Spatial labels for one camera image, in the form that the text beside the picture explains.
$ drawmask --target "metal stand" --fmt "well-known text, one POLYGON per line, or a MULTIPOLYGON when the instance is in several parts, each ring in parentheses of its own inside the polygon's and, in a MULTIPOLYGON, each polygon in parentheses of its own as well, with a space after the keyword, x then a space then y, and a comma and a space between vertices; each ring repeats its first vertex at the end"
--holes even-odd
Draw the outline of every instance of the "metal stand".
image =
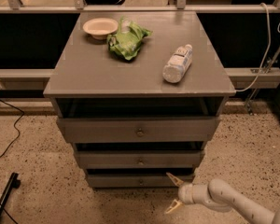
MULTIPOLYGON (((267 62, 268 65, 266 67, 264 67, 260 72, 269 73, 273 64, 276 62, 279 54, 280 54, 280 46, 279 46, 277 52, 274 54, 273 58, 268 60, 268 62, 267 62)), ((251 104, 253 102, 253 99, 255 99, 255 97, 258 95, 258 93, 259 93, 259 89, 254 89, 248 95, 248 97, 245 99, 245 107, 250 115, 253 115, 251 104)))
POLYGON ((11 176, 9 178, 9 181, 7 183, 7 186, 4 189, 4 192, 3 192, 3 194, 0 198, 0 216, 1 216, 1 213, 4 210, 4 207, 7 203, 7 199, 9 197, 9 194, 10 194, 11 190, 13 188, 17 189, 21 184, 20 180, 18 180, 17 177, 18 177, 18 174, 16 174, 16 173, 11 174, 11 176))

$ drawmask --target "gray nightstand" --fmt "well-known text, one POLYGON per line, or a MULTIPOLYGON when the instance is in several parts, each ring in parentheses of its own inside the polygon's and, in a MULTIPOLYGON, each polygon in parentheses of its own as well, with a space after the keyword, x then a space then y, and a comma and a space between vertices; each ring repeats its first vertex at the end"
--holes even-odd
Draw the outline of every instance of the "gray nightstand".
POLYGON ((91 187, 169 187, 193 178, 234 87, 195 12, 85 12, 44 92, 91 187), (87 36, 85 21, 127 17, 152 30, 131 62, 87 36), (162 68, 181 45, 193 63, 178 84, 162 68))

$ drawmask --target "open drawer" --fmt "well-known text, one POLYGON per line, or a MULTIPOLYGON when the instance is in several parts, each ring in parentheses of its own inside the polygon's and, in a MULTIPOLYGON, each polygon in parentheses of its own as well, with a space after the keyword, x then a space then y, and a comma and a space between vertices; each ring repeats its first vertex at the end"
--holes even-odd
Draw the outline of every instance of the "open drawer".
POLYGON ((208 141, 218 117, 58 119, 68 143, 208 141))
POLYGON ((174 183, 166 175, 166 172, 169 172, 187 182, 192 182, 194 178, 193 170, 191 168, 103 169, 87 170, 86 180, 93 188, 174 187, 174 183))

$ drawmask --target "white bowl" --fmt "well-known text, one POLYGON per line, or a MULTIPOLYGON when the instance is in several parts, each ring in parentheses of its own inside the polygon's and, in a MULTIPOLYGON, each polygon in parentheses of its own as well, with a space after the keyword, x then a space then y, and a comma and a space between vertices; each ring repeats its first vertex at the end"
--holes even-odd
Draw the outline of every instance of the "white bowl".
POLYGON ((118 22, 113 19, 99 18, 86 21, 83 30, 97 40, 104 40, 109 34, 115 33, 118 27, 118 22))

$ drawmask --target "tabletop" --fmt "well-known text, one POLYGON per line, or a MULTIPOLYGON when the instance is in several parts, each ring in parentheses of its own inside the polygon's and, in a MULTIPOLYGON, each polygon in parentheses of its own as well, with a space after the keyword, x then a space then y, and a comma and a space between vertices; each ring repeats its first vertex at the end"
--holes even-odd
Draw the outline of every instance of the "tabletop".
POLYGON ((55 98, 234 94, 197 14, 182 10, 81 13, 44 91, 46 97, 55 98), (122 17, 152 31, 130 62, 111 53, 105 40, 95 40, 82 29, 93 18, 119 21, 122 17), (162 69, 174 51, 186 44, 193 47, 192 64, 179 83, 168 83, 162 77, 162 69))

